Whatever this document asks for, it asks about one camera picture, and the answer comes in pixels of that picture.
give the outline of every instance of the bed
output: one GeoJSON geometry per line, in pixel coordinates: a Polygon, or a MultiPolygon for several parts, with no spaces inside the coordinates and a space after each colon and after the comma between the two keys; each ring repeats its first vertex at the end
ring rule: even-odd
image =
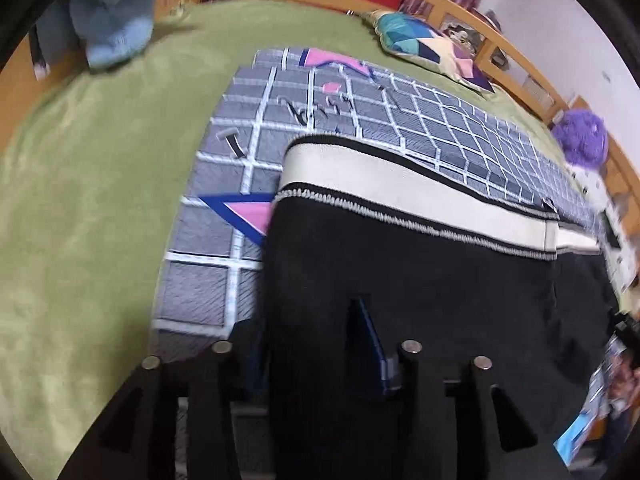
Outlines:
{"type": "MultiPolygon", "coordinates": [[[[179,1],[159,0],[159,14],[179,1]]],[[[257,50],[313,45],[405,73],[517,124],[563,165],[546,124],[567,104],[471,13],[448,0],[426,0],[431,25],[451,14],[486,38],[476,63],[497,82],[489,98],[385,55],[361,20],[319,8],[377,5],[295,1],[313,6],[277,0],[183,6],[159,23],[144,56],[113,73],[65,79],[78,66],[71,59],[54,67],[53,78],[33,83],[25,79],[31,73],[25,43],[2,72],[5,92],[29,81],[23,94],[14,93],[16,121],[52,88],[10,141],[0,181],[0,428],[36,480],[57,474],[145,355],[162,256],[193,153],[236,68],[251,63],[257,50]],[[497,47],[534,76],[551,96],[548,107],[491,64],[497,47]]],[[[620,150],[610,150],[610,160],[608,168],[626,168],[630,190],[640,187],[620,150]]],[[[636,224],[625,229],[634,234],[636,224]]]]}

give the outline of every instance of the black stripe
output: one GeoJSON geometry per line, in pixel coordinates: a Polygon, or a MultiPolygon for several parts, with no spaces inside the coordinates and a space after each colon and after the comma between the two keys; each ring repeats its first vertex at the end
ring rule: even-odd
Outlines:
{"type": "Polygon", "coordinates": [[[481,193],[478,193],[475,189],[471,189],[470,187],[465,186],[465,184],[460,184],[459,182],[451,180],[450,178],[447,178],[437,171],[433,171],[430,168],[422,166],[417,162],[412,161],[410,158],[400,155],[399,153],[391,152],[389,150],[373,146],[372,144],[368,144],[366,142],[360,142],[359,140],[354,140],[349,137],[327,134],[311,134],[301,136],[291,141],[289,146],[287,146],[285,156],[291,148],[299,144],[333,144],[335,146],[349,148],[350,150],[353,150],[355,152],[365,153],[367,155],[386,160],[387,162],[392,162],[394,164],[397,164],[398,166],[403,166],[408,170],[414,171],[415,173],[421,174],[422,176],[430,178],[431,180],[435,180],[436,182],[444,184],[451,189],[455,189],[456,191],[465,193],[475,198],[476,200],[479,200],[480,202],[492,204],[506,209],[507,211],[518,213],[524,216],[529,216],[531,218],[554,221],[557,221],[559,219],[557,213],[551,212],[544,207],[527,204],[521,205],[521,209],[519,207],[510,205],[509,203],[495,200],[481,193]]]}
{"type": "MultiPolygon", "coordinates": [[[[509,249],[514,249],[517,251],[529,251],[531,253],[536,253],[536,254],[545,254],[545,255],[549,255],[549,254],[556,254],[555,250],[552,251],[541,251],[539,249],[534,249],[531,247],[527,247],[527,246],[520,246],[520,245],[515,245],[515,244],[510,244],[508,242],[505,242],[503,240],[497,240],[496,238],[492,238],[483,234],[479,234],[473,231],[467,231],[464,229],[460,229],[454,226],[450,226],[447,224],[441,224],[439,222],[434,222],[430,219],[421,217],[421,216],[416,216],[416,215],[412,215],[409,213],[405,213],[404,211],[400,211],[398,209],[393,209],[391,207],[379,204],[377,202],[370,202],[369,200],[365,200],[359,196],[354,196],[354,195],[350,195],[348,193],[343,193],[340,191],[337,191],[335,189],[329,189],[326,187],[321,187],[321,186],[314,186],[313,184],[309,184],[308,182],[291,182],[290,184],[287,184],[286,186],[283,186],[279,192],[281,191],[286,191],[286,190],[293,190],[293,189],[301,189],[301,190],[309,190],[312,191],[314,193],[318,193],[318,194],[327,194],[330,195],[334,198],[341,198],[344,200],[348,200],[349,202],[353,202],[356,203],[360,206],[366,207],[368,209],[371,209],[372,211],[377,211],[379,213],[382,214],[386,214],[389,216],[395,216],[396,218],[402,219],[402,220],[407,220],[409,222],[415,222],[417,224],[421,224],[424,226],[428,226],[428,227],[432,227],[438,231],[451,231],[454,232],[456,234],[460,234],[460,235],[466,235],[466,236],[473,236],[475,238],[481,238],[482,240],[486,240],[487,242],[490,242],[492,244],[496,244],[500,247],[505,247],[505,248],[509,248],[509,249]]],[[[307,200],[306,198],[302,198],[302,197],[292,197],[292,198],[300,198],[300,200],[307,200]]]]}

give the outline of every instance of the white wall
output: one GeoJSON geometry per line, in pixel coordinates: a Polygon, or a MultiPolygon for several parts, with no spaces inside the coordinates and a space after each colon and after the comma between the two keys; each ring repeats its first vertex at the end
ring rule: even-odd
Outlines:
{"type": "Polygon", "coordinates": [[[505,37],[564,99],[583,96],[640,169],[640,88],[576,0],[482,0],[479,9],[493,9],[505,37]]]}

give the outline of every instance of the pillow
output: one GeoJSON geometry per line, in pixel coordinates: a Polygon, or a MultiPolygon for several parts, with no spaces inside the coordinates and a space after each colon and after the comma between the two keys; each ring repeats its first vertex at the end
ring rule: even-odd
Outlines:
{"type": "Polygon", "coordinates": [[[494,89],[473,62],[471,54],[422,20],[390,10],[365,12],[388,53],[445,75],[478,92],[494,89]]]}

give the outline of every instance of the stuffed animal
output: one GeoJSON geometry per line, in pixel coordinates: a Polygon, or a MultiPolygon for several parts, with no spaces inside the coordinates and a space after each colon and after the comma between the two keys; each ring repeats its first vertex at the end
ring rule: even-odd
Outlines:
{"type": "Polygon", "coordinates": [[[602,119],[589,110],[565,112],[551,133],[568,163],[596,170],[607,159],[607,130],[602,119]]]}

